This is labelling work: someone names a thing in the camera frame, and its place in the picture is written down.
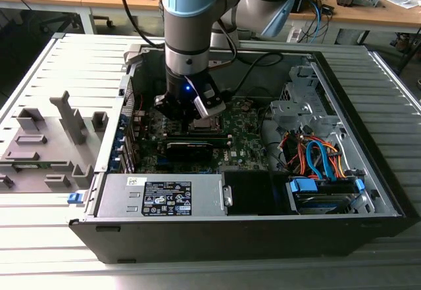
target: robotic arm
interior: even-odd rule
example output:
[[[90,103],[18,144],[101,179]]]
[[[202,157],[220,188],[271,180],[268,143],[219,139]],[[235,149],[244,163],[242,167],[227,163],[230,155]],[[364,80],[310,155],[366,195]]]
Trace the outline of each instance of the robotic arm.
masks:
[[[171,120],[208,118],[226,106],[209,74],[212,25],[219,19],[276,36],[294,0],[162,0],[166,59],[166,90],[155,107]]]

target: slotted metal worktable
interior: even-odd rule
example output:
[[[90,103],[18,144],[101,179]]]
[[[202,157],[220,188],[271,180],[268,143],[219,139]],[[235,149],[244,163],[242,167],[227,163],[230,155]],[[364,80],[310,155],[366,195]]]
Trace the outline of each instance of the slotted metal worktable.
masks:
[[[0,111],[0,153],[22,107],[58,116],[52,94],[69,91],[82,116],[108,111],[125,74],[123,52],[139,37],[65,35],[52,39]],[[364,47],[246,41],[244,48],[324,54],[390,167],[421,212],[421,106]],[[67,228],[67,194],[0,194],[0,277],[15,289],[57,286],[67,276],[98,289],[419,289],[421,224],[345,258],[106,265]],[[74,288],[71,283],[61,287]]]

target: office chair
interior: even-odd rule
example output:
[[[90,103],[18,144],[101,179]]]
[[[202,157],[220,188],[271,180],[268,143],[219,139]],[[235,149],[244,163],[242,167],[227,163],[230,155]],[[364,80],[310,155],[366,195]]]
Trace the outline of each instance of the office chair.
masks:
[[[109,28],[114,27],[112,20],[110,20],[110,18],[107,16],[94,16],[93,19],[106,20],[107,27]],[[80,19],[80,16],[74,13],[65,13],[64,15],[60,17],[44,20],[43,22],[39,24],[39,29],[41,30],[41,32],[48,34],[50,32],[50,28],[48,28],[47,25],[54,24],[56,22],[62,22],[59,29],[57,29],[57,32],[64,32],[64,30],[70,24],[72,25],[73,28],[81,27],[83,29],[82,20]]]

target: green circuit board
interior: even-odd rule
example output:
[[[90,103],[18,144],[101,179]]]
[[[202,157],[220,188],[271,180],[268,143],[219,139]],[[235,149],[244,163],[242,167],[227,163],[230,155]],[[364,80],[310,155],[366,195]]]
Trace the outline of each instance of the green circuit board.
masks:
[[[180,143],[206,146],[208,159],[183,162],[170,158],[167,148]],[[220,115],[195,120],[187,129],[155,109],[141,117],[138,138],[140,174],[219,174],[225,170],[266,170],[266,151],[259,136],[257,108],[234,99]]]

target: blue latch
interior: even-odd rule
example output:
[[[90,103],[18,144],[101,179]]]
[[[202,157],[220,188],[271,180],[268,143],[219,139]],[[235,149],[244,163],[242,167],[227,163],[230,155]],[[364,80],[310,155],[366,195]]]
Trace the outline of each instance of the blue latch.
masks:
[[[84,203],[83,199],[84,195],[81,193],[71,193],[69,194],[68,198],[67,198],[67,203],[70,205],[76,205],[76,204],[80,204],[80,203]]]
[[[315,191],[317,192],[317,185],[314,180],[310,178],[295,178],[289,183],[293,193],[297,191]]]
[[[357,185],[360,192],[364,191],[366,189],[366,186],[364,185],[364,182],[360,179],[355,180],[355,185]]]

